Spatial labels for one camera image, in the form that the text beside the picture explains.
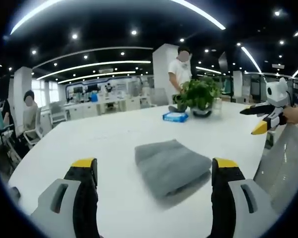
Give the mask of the person's right hand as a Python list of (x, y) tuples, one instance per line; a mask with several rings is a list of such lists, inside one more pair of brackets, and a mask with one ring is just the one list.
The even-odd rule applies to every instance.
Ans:
[(298, 124), (298, 107), (286, 107), (283, 114), (287, 123)]

